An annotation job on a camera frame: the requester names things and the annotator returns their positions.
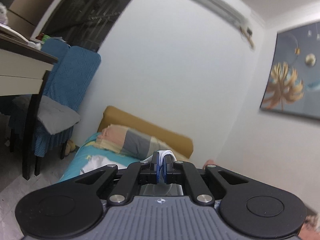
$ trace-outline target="painting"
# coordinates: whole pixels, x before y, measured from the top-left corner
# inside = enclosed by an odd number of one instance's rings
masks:
[[[278,33],[260,108],[320,119],[320,22]]]

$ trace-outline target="headboard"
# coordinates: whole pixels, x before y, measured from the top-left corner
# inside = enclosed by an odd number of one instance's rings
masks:
[[[108,127],[110,124],[127,126],[139,132],[154,136],[187,158],[189,158],[193,152],[193,143],[190,138],[144,121],[114,106],[108,106],[103,112],[103,118],[100,122],[98,132],[101,132],[103,128]]]

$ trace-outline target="golden leaf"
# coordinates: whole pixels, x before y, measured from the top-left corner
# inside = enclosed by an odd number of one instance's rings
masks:
[[[292,68],[289,71],[286,62],[281,66],[280,63],[274,65],[270,73],[271,79],[268,81],[266,93],[273,93],[271,97],[264,98],[262,103],[269,103],[266,107],[272,109],[281,103],[283,111],[283,103],[292,104],[303,97],[303,82],[297,83],[298,72]]]

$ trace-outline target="gray cushion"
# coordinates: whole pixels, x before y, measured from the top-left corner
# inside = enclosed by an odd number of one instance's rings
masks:
[[[19,96],[12,102],[24,111],[28,110],[31,96]],[[57,134],[80,121],[80,115],[67,106],[42,96],[38,110],[38,120],[43,124],[48,133]]]

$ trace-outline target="white wall-mounted air conditioner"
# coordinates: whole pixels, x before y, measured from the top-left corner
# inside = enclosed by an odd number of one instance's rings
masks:
[[[239,12],[235,6],[230,5],[227,1],[233,2],[235,5],[237,4],[239,7],[239,3],[243,2],[241,0],[195,0],[210,10],[214,11],[216,14],[220,15],[226,21],[234,25],[237,29],[241,29],[244,32],[247,32],[250,36],[252,35],[252,31],[248,26],[248,19]],[[242,8],[248,11],[248,8],[243,4]]]

